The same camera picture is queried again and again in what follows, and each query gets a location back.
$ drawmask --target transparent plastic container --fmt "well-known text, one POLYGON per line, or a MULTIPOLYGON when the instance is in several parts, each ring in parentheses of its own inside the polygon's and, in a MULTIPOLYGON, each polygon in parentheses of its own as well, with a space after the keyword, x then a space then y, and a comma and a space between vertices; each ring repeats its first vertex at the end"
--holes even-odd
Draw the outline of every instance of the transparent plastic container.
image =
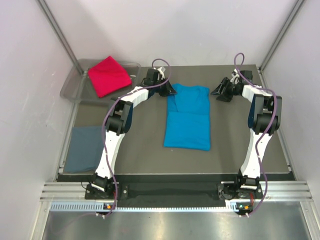
MULTIPOLYGON (((102 60, 80 59, 79 63, 84 70, 88 70, 101 61, 102 60)), ((75 68, 72 68, 69 76, 62 86, 60 96, 62 98, 70 100, 73 103, 107 106, 109 104, 109 100, 112 97, 119 97, 134 89, 140 79, 140 64, 122 61, 118 61, 118 63, 126 70, 128 75, 130 76, 132 81, 131 85, 114 91, 104 97, 98 97, 89 76, 87 74, 85 74, 85 77, 81 76, 75 68)))

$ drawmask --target blue-gray cloth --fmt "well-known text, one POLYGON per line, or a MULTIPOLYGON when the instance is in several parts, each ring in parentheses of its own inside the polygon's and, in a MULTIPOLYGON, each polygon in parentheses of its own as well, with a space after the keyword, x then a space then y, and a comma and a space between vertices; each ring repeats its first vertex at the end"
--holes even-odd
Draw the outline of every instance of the blue-gray cloth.
POLYGON ((98 167, 104 149, 101 128, 101 126, 72 128, 69 151, 63 169, 65 172, 86 172, 98 167))
POLYGON ((177 94, 167 97, 164 146, 209 151, 209 88, 172 85, 177 94))

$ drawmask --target wall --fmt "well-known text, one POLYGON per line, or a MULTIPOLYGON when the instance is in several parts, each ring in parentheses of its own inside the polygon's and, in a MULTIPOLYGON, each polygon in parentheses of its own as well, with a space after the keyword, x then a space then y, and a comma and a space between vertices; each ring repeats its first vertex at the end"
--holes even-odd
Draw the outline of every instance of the wall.
POLYGON ((320 1, 308 0, 267 66, 266 82, 283 98, 282 123, 294 169, 320 211, 320 1))
POLYGON ((2 1, 0 11, 0 239, 25 240, 56 170, 72 64, 36 1, 2 1))
POLYGON ((261 64, 296 0, 47 0, 78 59, 261 64))

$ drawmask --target metal frame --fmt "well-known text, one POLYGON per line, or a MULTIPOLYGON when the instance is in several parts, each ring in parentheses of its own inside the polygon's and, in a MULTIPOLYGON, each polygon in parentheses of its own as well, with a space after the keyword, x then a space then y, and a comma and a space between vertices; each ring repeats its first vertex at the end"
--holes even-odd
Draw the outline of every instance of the metal frame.
MULTIPOLYGON (((78 59, 76 58, 74 52, 72 51, 67 39, 65 38, 54 15, 52 14, 48 4, 46 3, 46 0, 36 0, 36 2, 40 6, 49 24, 51 25, 53 31, 57 35, 60 43, 62 44, 70 60, 72 61, 73 67, 82 77, 85 77, 86 72, 84 72, 78 59)), ((295 2, 289 16, 287 17, 281 30, 279 31, 277 37, 275 38, 273 44, 271 45, 269 51, 267 52, 265 58, 263 59, 261 66, 258 68, 261 81, 265 86, 267 85, 263 75, 263 70, 267 67, 269 61, 271 60, 272 56, 277 50, 280 42, 283 40, 289 27, 291 26, 295 17, 297 16, 297 13, 302 8, 304 2, 305 0, 297 0, 295 2)), ((59 172, 59 169, 62 169, 64 165, 64 160, 67 155, 67 149, 70 141, 70 134, 71 134, 70 126, 74 124, 75 116, 78 111, 78 106, 79 106, 78 103, 74 103, 72 107, 71 116, 68 121, 69 128, 65 135, 64 144, 60 154, 59 164, 57 166, 57 172, 56 172, 57 174, 59 172)), ((299 179, 299 177, 297 176, 297 172, 295 171, 294 166, 292 165, 291 156, 288 151, 288 148, 286 147, 287 144, 284 138, 284 134, 281 129, 278 131, 278 133, 279 133, 282 149, 284 151, 285 157, 289 164, 289 168, 290 167, 292 168, 296 179, 299 179)), ((261 183, 262 189, 264 190, 265 183, 264 182, 260 182, 260 183, 261 183)), ((312 239, 320 239, 319 216, 318 216, 315 204, 313 202, 312 195, 308 188, 307 182, 305 181, 270 181, 268 184, 269 184, 268 193, 265 198, 265 201, 266 202, 279 202, 279 201, 300 202, 301 208, 305 217, 305 221, 312 239)), ((100 205, 101 203, 107 203, 107 204, 113 203, 113 200, 104 200, 102 202, 98 200, 85 200, 84 196, 85 196, 85 190, 82 188, 79 182, 48 182, 46 183, 44 185, 44 188, 41 194, 37 218, 33 227, 31 239, 34 239, 34 240, 42 239, 50 211, 62 210, 61 208, 63 208, 63 206, 68 206, 68 208, 72 208, 70 204, 73 204, 74 206, 81 206, 81 205, 96 206, 96 205, 100 205)), ((233 207, 232 207, 233 202, 235 202, 235 200, 226 201, 226 207, 205 207, 205 208, 144 208, 144 207, 120 208, 118 207, 116 208, 116 211, 118 212, 120 211, 121 212, 181 212, 181 211, 182 212, 188 212, 188 211, 190 212, 230 212, 230 211, 233 211, 233 207)), ((73 210, 78 211, 83 209, 75 207, 73 210)))

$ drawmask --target metal pole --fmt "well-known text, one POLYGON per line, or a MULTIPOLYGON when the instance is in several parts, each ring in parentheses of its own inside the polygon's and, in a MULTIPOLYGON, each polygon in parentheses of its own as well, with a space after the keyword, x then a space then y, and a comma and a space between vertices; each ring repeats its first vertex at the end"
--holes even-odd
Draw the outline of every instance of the metal pole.
POLYGON ((80 66, 74 52, 72 51, 66 37, 64 36, 63 32, 61 31, 54 15, 52 14, 48 4, 46 3, 46 0, 36 0, 36 2, 39 4, 40 8, 42 9, 43 13, 45 14, 48 22, 50 23, 51 27, 53 28, 56 36, 58 37, 60 43, 62 44, 64 50, 68 54, 69 58, 71 59, 73 66, 76 68, 76 70, 79 72, 80 75, 84 74, 84 70, 80 66))
POLYGON ((271 48, 269 49, 268 53, 266 54, 261 66, 259 67, 259 70, 263 72, 263 70, 266 69, 270 59, 272 58, 272 56, 274 55, 276 49, 278 48, 280 42, 282 41, 282 39, 284 38, 284 36, 286 35, 289 27, 291 26, 291 24, 293 23, 295 17, 297 16, 297 13, 299 12, 299 10, 301 9, 303 3, 306 0, 297 0, 288 16, 288 18, 285 20, 280 32, 278 33, 278 35, 276 36, 273 44, 271 45, 271 48))

